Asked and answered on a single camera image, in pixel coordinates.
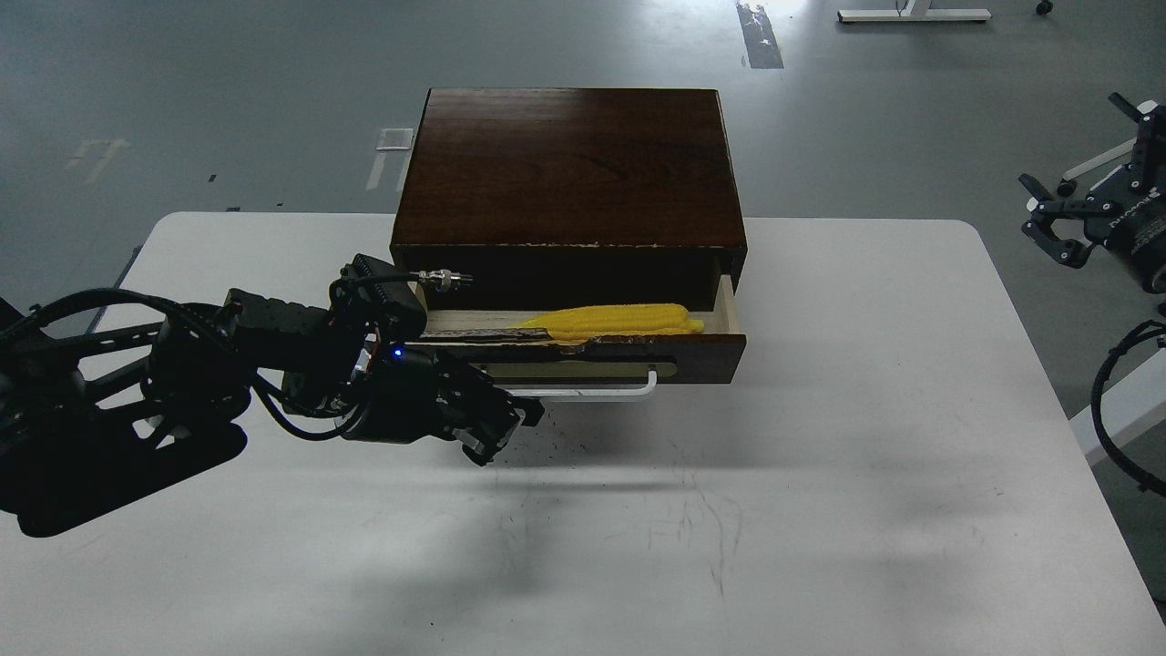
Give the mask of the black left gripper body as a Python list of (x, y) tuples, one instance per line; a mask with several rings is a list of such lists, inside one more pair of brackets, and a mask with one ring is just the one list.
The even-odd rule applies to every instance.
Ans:
[(345, 440), (408, 445), (421, 437), (455, 440), (458, 416), (483, 416), (492, 379), (447, 352), (389, 347), (370, 364), (367, 397)]

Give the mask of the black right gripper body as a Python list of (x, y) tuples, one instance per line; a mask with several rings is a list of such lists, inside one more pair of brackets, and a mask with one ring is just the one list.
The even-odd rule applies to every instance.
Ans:
[(1119, 213), (1103, 224), (1100, 245), (1121, 258), (1145, 292), (1165, 291), (1165, 205), (1163, 185), (1142, 183), (1136, 189), (1125, 178), (1097, 184), (1097, 198), (1116, 205)]

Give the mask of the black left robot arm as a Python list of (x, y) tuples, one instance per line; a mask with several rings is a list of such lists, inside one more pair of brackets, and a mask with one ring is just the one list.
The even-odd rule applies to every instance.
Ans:
[(358, 254), (325, 308), (233, 288), (220, 306), (92, 288), (17, 311), (3, 302), (3, 512), (47, 538), (246, 447), (258, 398), (303, 440), (458, 440), (487, 465), (543, 405), (442, 350), (415, 350), (426, 312), (471, 275), (405, 271)]

